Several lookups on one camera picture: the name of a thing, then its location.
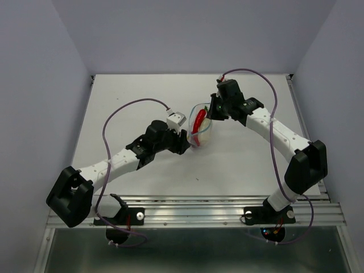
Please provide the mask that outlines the white radish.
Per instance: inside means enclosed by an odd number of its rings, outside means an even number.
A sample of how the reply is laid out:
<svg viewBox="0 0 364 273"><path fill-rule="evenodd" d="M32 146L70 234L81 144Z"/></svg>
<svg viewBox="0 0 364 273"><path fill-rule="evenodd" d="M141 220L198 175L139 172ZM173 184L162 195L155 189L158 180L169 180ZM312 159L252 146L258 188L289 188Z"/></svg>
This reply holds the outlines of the white radish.
<svg viewBox="0 0 364 273"><path fill-rule="evenodd" d="M211 136L211 130L212 130L212 120L205 118L198 130L198 140L200 142L199 147L205 146L210 141Z"/></svg>

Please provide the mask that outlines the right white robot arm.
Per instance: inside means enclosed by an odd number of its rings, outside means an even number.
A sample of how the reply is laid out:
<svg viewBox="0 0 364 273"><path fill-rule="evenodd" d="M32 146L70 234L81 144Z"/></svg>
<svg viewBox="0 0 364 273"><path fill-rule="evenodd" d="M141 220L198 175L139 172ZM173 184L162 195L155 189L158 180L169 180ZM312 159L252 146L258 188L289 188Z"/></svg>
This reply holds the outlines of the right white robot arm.
<svg viewBox="0 0 364 273"><path fill-rule="evenodd" d="M271 151L279 151L288 162L284 181L262 207L262 217L274 222L282 216L284 208L327 176L326 145L297 135L256 98L245 99L236 80L219 80L217 89L211 95L208 118L238 121L268 141Z"/></svg>

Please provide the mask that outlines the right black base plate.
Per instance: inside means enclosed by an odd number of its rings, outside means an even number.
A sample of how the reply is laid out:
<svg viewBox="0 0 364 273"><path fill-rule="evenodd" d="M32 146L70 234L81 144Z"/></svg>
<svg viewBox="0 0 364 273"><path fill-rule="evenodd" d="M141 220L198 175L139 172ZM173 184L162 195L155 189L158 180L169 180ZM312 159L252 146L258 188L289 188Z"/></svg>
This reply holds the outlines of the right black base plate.
<svg viewBox="0 0 364 273"><path fill-rule="evenodd" d="M240 221L248 226L253 225L275 225L283 221L283 224L295 224L293 208L288 206L276 212L264 206L248 206L243 209Z"/></svg>

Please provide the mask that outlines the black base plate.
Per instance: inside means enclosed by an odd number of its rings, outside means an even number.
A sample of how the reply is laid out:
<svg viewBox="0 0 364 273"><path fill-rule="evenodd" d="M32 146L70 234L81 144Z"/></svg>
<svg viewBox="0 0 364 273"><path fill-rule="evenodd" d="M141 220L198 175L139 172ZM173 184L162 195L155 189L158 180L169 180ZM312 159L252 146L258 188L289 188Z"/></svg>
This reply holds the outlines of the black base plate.
<svg viewBox="0 0 364 273"><path fill-rule="evenodd" d="M248 226L253 225L275 225L283 221L283 224L295 224L293 208L288 206L276 212L264 206L248 206L243 209L240 221Z"/></svg>
<svg viewBox="0 0 364 273"><path fill-rule="evenodd" d="M143 226L144 218L145 208L128 207L120 208L120 210L114 217L105 217L105 220L113 225L118 226Z"/></svg>

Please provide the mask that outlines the red chili pepper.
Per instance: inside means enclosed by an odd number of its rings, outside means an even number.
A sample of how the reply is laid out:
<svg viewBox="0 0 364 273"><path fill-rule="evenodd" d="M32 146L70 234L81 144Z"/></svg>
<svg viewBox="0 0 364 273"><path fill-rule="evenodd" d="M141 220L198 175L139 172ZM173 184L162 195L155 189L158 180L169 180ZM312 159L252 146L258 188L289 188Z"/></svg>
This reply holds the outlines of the red chili pepper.
<svg viewBox="0 0 364 273"><path fill-rule="evenodd" d="M206 114L207 114L207 110L206 110L206 108L204 108L204 109L201 109L197 113L197 115L195 117L195 121L194 121L194 124L193 124L193 130L192 130L192 138L195 141L196 146L199 146L200 145L200 142L198 140L197 133L198 133L198 130L199 130L199 128L200 128L200 126L201 126L201 124L202 124L202 122L203 122Z"/></svg>

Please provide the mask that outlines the clear zip top bag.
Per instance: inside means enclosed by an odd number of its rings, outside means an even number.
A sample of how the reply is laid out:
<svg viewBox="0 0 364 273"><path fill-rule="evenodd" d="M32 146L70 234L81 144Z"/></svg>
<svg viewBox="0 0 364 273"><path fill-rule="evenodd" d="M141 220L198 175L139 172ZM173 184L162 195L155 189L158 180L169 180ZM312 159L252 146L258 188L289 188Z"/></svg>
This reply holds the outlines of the clear zip top bag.
<svg viewBox="0 0 364 273"><path fill-rule="evenodd" d="M188 135L192 149L205 148L211 140L213 122L207 118L209 103L195 105L188 118Z"/></svg>

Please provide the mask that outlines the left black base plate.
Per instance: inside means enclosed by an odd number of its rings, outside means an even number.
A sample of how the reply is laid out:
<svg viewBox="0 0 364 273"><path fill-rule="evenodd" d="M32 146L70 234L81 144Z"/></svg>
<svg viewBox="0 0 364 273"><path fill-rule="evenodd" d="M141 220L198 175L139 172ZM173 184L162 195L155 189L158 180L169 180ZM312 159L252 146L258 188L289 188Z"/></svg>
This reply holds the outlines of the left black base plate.
<svg viewBox="0 0 364 273"><path fill-rule="evenodd" d="M145 208L128 207L120 208L120 210L114 217L105 217L105 220L113 225L118 226L143 226L144 218Z"/></svg>

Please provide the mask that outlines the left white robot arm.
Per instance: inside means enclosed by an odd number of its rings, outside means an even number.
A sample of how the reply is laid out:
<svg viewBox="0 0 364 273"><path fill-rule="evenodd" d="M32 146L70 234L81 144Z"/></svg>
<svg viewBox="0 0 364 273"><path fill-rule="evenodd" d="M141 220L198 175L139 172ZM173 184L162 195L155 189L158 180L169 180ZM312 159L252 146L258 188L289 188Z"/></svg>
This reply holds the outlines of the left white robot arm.
<svg viewBox="0 0 364 273"><path fill-rule="evenodd" d="M52 187L46 204L69 228L96 215L94 193L105 184L137 171L155 159L158 152L168 150L182 155L189 149L187 131L170 129L166 122L154 120L146 132L120 152L94 165L63 169Z"/></svg>

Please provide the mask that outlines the aluminium rail frame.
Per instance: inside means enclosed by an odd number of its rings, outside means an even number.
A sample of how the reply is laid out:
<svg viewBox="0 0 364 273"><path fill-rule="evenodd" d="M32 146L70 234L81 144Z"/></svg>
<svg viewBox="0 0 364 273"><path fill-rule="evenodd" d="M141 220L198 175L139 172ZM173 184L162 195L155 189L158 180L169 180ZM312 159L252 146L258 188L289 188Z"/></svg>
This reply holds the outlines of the aluminium rail frame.
<svg viewBox="0 0 364 273"><path fill-rule="evenodd" d="M143 97L165 98L168 94L179 101L181 108L192 118L204 106L205 96L212 91L212 75L102 75L93 77L90 99L86 108L80 136L76 145L73 164L83 165L100 152L101 143L96 138L96 128L106 119L108 108L118 102ZM183 228L249 228L269 226L269 223L241 221L243 214L251 213L262 206L263 201L276 187L273 173L267 163L253 167L248 159L255 158L267 150L267 145L258 147L258 138L247 134L242 144L244 152L224 151L228 144L222 135L215 135L212 144L203 150L210 155L206 163L198 163L201 157L192 148L187 153L187 163L179 163L182 177L170 174L157 167L157 178L147 170L138 176L135 183L128 179L117 179L116 193L129 205L135 214L143 214L134 225L146 229ZM234 178L233 168L226 167L223 177L214 172L229 156L257 173L255 178ZM352 272L362 268L349 238L344 213L339 203L330 199L323 180L311 186L306 196L286 209L283 215L285 226L335 226L344 248L348 267Z"/></svg>

